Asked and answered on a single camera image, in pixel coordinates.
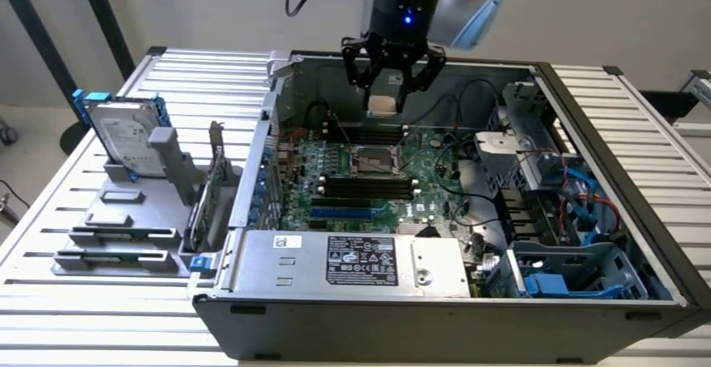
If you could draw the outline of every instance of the blue pcie slot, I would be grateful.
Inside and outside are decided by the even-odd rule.
[[[311,217],[327,217],[335,219],[371,219],[370,209],[319,209],[311,208]]]

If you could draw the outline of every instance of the power supply label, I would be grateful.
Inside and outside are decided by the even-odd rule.
[[[331,285],[398,286],[395,238],[330,236],[327,256]]]

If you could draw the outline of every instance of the slotted metal table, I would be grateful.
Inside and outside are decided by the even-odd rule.
[[[227,156],[238,165],[246,162],[269,91],[269,59],[267,53],[170,48],[146,56],[119,92],[130,97],[161,92],[182,148],[197,164],[210,163],[214,119],[225,122]],[[601,67],[556,70],[711,283],[709,166],[624,76]],[[235,365],[193,309],[187,279],[55,276],[50,271],[55,252],[70,242],[69,229],[107,178],[105,160],[93,132],[0,247],[0,365]],[[711,325],[678,339],[644,340],[600,365],[709,366]]]

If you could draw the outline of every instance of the white wall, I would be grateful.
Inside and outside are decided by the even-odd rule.
[[[33,1],[78,85],[117,90],[122,78],[87,1]],[[362,0],[310,0],[295,19],[283,0],[111,1],[137,60],[150,45],[338,50],[362,19]],[[468,56],[613,64],[638,87],[673,89],[689,69],[711,67],[709,16],[711,0],[508,0]],[[0,103],[63,105],[7,0],[0,19]]]

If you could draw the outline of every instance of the sticker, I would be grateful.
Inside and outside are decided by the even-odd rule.
[[[402,76],[399,74],[391,74],[389,75],[389,84],[391,86],[399,86],[402,85]]]
[[[149,145],[149,132],[139,122],[105,118],[99,121],[107,133],[111,152],[137,174],[142,176],[165,176],[161,156]]]
[[[330,236],[327,256],[331,285],[398,286],[395,238]]]
[[[275,248],[301,248],[302,236],[275,236]]]

